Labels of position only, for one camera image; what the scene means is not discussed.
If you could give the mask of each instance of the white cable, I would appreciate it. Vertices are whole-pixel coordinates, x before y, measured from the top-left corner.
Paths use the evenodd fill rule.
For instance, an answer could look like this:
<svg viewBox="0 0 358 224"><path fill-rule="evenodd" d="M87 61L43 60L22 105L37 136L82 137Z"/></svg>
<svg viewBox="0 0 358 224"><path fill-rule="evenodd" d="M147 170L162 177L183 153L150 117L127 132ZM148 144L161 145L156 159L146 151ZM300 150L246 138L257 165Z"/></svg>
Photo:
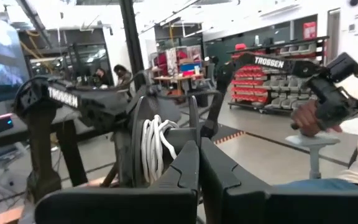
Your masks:
<svg viewBox="0 0 358 224"><path fill-rule="evenodd" d="M152 184L161 177L163 171L163 145L169 150L173 159L177 157L173 146L165 139L164 132L169 128L179 128L173 121L166 120L162 123L161 117L155 115L152 121L143 123L141 155L145 180Z"/></svg>

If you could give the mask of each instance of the blue jeans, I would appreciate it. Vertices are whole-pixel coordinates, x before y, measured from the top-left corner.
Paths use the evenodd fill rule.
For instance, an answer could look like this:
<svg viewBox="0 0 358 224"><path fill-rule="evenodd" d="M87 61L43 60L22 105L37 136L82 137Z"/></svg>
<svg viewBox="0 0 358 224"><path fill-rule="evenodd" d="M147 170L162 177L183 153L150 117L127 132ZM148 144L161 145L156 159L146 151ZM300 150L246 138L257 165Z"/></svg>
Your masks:
<svg viewBox="0 0 358 224"><path fill-rule="evenodd" d="M300 180L289 184L275 185L279 189L297 190L358 190L358 185L342 179Z"/></svg>

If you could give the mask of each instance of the red sign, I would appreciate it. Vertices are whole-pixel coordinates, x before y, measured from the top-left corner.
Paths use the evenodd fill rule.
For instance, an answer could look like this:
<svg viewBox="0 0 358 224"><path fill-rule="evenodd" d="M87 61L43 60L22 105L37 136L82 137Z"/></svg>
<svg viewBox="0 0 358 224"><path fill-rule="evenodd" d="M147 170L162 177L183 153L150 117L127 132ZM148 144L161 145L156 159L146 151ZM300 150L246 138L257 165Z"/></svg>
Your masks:
<svg viewBox="0 0 358 224"><path fill-rule="evenodd" d="M306 22L303 24L303 38L305 40L317 38L316 22Z"/></svg>

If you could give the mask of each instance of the gray floor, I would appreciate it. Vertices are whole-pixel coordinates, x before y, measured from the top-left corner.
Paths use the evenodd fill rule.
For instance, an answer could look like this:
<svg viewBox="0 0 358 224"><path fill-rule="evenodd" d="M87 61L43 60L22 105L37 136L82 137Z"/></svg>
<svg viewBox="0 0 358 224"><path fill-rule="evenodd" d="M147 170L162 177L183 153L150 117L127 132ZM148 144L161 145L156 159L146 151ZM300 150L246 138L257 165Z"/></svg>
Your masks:
<svg viewBox="0 0 358 224"><path fill-rule="evenodd" d="M182 123L188 119L183 115ZM283 116L260 114L255 111L243 110L237 107L229 109L224 104L219 122L232 128L244 130L277 142L285 142L285 137L297 134L290 128L290 119ZM348 162L353 150L356 148L357 136L351 134L338 134L341 143L323 149L321 155ZM115 161L114 146L109 138L100 136L83 142L80 145L81 156L86 170L94 169ZM269 184L282 184L293 180L308 178L309 155L305 152L294 150L290 147L269 142L250 135L243 135L219 145L219 147L242 167L255 174ZM60 152L53 152L53 163L56 163ZM324 177L334 177L344 166L325 159L320 160L321 171ZM89 180L105 176L110 167L88 173ZM31 170L30 157L26 155L11 165L11 172L15 178L15 192L21 192L25 188L25 178ZM60 161L60 176L68 177L64 160ZM69 180L63 182L64 187L70 187ZM8 209L6 203L0 203L0 213ZM200 207L200 215L204 217L203 208Z"/></svg>

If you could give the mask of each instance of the shelving unit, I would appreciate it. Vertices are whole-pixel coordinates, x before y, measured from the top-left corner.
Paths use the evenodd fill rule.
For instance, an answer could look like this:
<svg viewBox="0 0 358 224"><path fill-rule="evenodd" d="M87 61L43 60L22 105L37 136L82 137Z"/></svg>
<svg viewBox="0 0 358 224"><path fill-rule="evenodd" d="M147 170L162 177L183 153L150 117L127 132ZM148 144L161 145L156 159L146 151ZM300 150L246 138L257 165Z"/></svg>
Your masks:
<svg viewBox="0 0 358 224"><path fill-rule="evenodd" d="M329 37L293 41L265 47L252 47L227 52L232 59L244 52L271 55L276 57L312 60L320 65L324 63L324 41ZM232 81L232 106L241 106L257 110L260 113L289 115L294 108L316 98L310 90L301 89L305 80L292 74L283 73L258 65L246 65L237 71Z"/></svg>

